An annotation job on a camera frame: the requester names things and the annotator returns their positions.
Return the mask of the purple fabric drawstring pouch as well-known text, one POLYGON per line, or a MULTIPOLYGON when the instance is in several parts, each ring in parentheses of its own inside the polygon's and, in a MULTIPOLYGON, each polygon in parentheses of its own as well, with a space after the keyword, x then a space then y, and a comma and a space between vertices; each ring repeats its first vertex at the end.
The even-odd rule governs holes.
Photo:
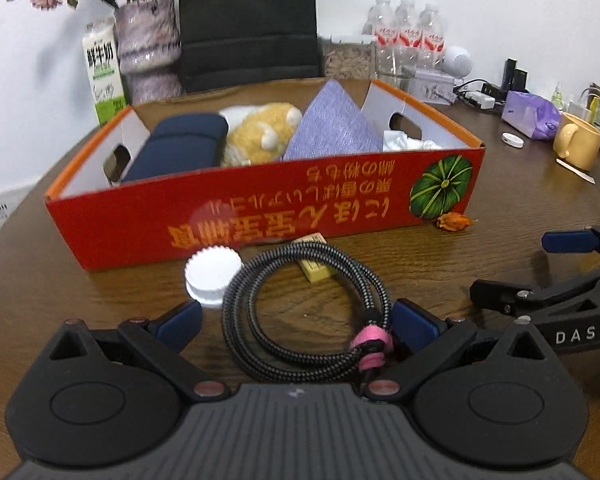
POLYGON ((329 80, 303 114, 283 161, 380 153, 383 145, 349 93, 329 80))

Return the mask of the white ribbed bottle cap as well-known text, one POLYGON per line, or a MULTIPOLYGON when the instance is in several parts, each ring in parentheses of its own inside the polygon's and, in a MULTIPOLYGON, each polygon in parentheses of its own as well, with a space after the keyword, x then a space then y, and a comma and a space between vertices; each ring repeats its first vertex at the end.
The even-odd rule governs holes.
POLYGON ((234 249, 226 246, 202 248, 186 262, 186 292, 204 308, 220 308, 228 285, 241 268, 242 258, 234 249))

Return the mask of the clear water bottle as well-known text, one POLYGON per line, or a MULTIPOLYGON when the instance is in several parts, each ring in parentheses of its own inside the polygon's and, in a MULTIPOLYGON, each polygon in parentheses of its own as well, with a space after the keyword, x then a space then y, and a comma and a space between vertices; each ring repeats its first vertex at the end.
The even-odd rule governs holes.
POLYGON ((396 73, 401 76, 414 74, 419 54, 422 31, 415 13, 414 0, 401 0, 396 8, 396 73))
POLYGON ((379 48, 394 47, 398 30, 391 0, 375 0, 368 11, 363 32, 375 38, 375 54, 379 48))
POLYGON ((439 9, 427 3, 419 15, 420 44, 418 66, 425 70, 437 68, 442 60, 445 47, 444 28, 440 21, 439 9))

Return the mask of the navy blue zip case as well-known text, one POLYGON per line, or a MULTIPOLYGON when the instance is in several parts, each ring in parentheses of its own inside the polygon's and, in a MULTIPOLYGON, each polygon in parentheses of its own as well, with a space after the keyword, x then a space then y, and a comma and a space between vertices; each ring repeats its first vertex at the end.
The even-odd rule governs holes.
POLYGON ((219 167, 228 133, 215 113, 176 115, 159 122, 122 182, 219 167))

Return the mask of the white tissue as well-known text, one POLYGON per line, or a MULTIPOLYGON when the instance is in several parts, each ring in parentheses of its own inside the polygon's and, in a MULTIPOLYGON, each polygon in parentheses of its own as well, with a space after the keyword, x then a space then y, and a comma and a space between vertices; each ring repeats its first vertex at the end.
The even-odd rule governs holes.
POLYGON ((442 146, 434 141, 411 138, 401 130, 384 131, 384 144, 382 144, 384 153, 440 150, 442 150, 442 146))

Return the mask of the empty clear glass jar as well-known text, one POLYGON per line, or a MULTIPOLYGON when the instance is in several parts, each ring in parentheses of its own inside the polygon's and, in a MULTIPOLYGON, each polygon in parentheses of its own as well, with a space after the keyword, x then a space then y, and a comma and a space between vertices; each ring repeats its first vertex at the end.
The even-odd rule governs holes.
POLYGON ((411 48, 379 48, 375 54, 376 77, 400 90, 408 90, 416 68, 417 52, 411 48))

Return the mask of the purple tissue pack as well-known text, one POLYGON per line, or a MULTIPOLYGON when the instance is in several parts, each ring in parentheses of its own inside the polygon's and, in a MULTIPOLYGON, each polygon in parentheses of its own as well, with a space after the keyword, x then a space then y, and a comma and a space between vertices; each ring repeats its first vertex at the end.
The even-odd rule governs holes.
POLYGON ((509 90, 502 121, 531 140, 550 141, 560 126, 560 111, 550 101, 528 92, 509 90))

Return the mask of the yellow rectangular eraser block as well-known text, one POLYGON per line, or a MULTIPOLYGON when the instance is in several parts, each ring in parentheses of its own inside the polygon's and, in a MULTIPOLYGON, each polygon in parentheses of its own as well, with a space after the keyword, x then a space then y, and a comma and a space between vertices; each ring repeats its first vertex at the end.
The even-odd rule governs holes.
MULTIPOLYGON (((294 240, 295 243, 307 243, 317 242, 326 244, 327 240, 321 233, 312 233, 306 236, 302 236, 294 240)), ((314 260, 299 260, 298 265, 300 266, 306 279, 314 284, 320 281, 327 280, 336 274, 336 271, 330 266, 326 266, 325 263, 314 261, 314 260)))

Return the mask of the white board against wall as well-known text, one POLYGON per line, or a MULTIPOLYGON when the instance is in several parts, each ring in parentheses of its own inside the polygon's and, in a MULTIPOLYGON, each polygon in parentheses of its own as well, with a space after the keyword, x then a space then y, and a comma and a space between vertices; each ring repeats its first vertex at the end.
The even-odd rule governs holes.
POLYGON ((21 202, 34 188, 34 183, 10 188, 0 192, 0 229, 8 220, 9 216, 18 208, 21 202))

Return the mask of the small white round disc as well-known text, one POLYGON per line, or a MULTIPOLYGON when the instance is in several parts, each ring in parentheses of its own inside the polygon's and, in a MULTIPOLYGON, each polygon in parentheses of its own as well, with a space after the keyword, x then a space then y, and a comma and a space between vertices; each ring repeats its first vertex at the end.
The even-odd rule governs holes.
POLYGON ((501 140, 506 145, 511 148, 516 148, 517 150, 521 150, 524 147, 524 140, 521 139, 520 136, 516 136, 511 132, 503 132, 501 134, 501 140))

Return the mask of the green white milk carton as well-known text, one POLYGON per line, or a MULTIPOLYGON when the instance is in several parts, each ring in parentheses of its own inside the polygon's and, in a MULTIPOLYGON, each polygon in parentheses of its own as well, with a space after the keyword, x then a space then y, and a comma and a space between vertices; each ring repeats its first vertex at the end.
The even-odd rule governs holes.
POLYGON ((96 117, 99 125, 105 125, 126 107, 114 18, 88 24, 82 48, 96 117))

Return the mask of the white charger plug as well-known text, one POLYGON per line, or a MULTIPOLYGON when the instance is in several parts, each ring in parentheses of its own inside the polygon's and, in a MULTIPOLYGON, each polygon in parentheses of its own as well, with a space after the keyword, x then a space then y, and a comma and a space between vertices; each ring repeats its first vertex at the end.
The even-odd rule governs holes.
POLYGON ((478 110, 493 110, 495 107, 495 99, 493 96, 488 96, 481 91, 467 91, 464 94, 464 99, 478 110))

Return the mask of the yellow white plush toy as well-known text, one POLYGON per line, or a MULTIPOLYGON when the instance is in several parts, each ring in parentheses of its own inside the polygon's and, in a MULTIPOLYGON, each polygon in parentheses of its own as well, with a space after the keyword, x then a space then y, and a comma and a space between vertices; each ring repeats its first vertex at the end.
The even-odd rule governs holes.
POLYGON ((242 167, 281 159, 302 119, 290 103, 225 107, 219 114, 228 125, 222 167, 242 167))

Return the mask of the clear container with seeds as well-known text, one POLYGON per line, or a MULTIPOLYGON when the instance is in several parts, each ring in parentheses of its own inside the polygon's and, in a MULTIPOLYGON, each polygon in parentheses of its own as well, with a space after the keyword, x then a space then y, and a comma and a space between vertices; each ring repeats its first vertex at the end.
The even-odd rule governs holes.
POLYGON ((369 80, 374 76, 373 36, 329 36, 321 38, 320 44, 327 78, 369 80))

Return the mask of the dried orange flower bud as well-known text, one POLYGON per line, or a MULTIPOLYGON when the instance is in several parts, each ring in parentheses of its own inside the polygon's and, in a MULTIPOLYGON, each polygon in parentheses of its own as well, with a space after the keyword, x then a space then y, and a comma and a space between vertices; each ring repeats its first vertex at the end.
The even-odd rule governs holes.
POLYGON ((450 211, 437 218, 434 224, 438 229, 446 232, 462 232, 472 226, 474 222, 464 214, 450 211))

